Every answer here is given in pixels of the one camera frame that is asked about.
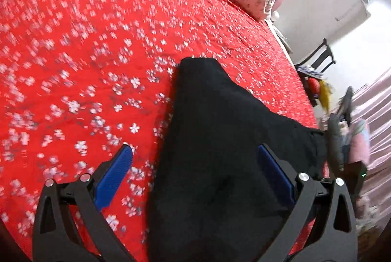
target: blue gripper pad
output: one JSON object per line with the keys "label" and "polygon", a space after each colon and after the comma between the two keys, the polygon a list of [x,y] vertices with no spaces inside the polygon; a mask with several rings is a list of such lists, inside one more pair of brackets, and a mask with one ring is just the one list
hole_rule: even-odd
{"label": "blue gripper pad", "polygon": [[290,209],[294,207],[294,186],[264,145],[258,147],[258,165],[273,189],[278,202]]}
{"label": "blue gripper pad", "polygon": [[133,152],[128,145],[123,145],[123,148],[113,157],[113,162],[95,187],[94,203],[99,211],[110,205],[132,160]]}

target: metal pivot bolt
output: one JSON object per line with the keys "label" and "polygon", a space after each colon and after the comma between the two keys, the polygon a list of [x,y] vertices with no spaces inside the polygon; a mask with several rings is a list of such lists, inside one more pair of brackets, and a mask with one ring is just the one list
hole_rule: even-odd
{"label": "metal pivot bolt", "polygon": [[343,184],[345,184],[345,182],[343,181],[343,179],[342,178],[337,178],[336,179],[336,184],[338,185],[338,186],[343,186]]}
{"label": "metal pivot bolt", "polygon": [[80,180],[82,181],[82,182],[87,182],[87,181],[89,181],[91,179],[91,175],[90,174],[83,174],[82,176],[80,176]]}
{"label": "metal pivot bolt", "polygon": [[54,180],[52,180],[51,178],[46,180],[46,182],[45,182],[46,187],[51,187],[53,185],[54,185]]}
{"label": "metal pivot bolt", "polygon": [[300,173],[300,174],[299,174],[299,178],[300,178],[300,180],[302,180],[302,181],[307,181],[307,180],[310,179],[310,176],[308,176],[308,174],[306,174],[306,173]]}

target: chair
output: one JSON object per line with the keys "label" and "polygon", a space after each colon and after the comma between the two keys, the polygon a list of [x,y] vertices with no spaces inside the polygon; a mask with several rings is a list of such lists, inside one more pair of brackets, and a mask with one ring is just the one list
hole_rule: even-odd
{"label": "chair", "polygon": [[308,96],[308,99],[310,100],[312,106],[317,106],[316,98],[317,96],[312,93],[309,85],[308,85],[308,75],[306,73],[303,73],[298,70],[299,66],[303,66],[306,63],[310,61],[310,59],[315,56],[319,51],[322,50],[322,48],[326,46],[326,49],[320,54],[320,56],[314,61],[314,63],[311,65],[311,67],[316,70],[318,67],[326,60],[326,58],[331,57],[331,62],[321,71],[321,73],[324,73],[328,67],[330,67],[332,64],[337,63],[333,52],[331,51],[330,46],[327,44],[327,39],[323,39],[323,43],[318,46],[317,49],[315,49],[307,58],[305,58],[302,62],[295,65],[296,71],[300,77],[300,80],[302,81],[302,84],[304,86],[304,90]]}

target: folded black garment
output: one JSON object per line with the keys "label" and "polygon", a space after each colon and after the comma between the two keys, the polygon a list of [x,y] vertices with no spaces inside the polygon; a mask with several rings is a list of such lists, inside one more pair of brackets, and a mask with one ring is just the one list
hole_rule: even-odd
{"label": "folded black garment", "polygon": [[289,215],[257,165],[266,143],[319,179],[323,133],[272,113],[210,58],[183,59],[147,205],[150,262],[251,262]]}

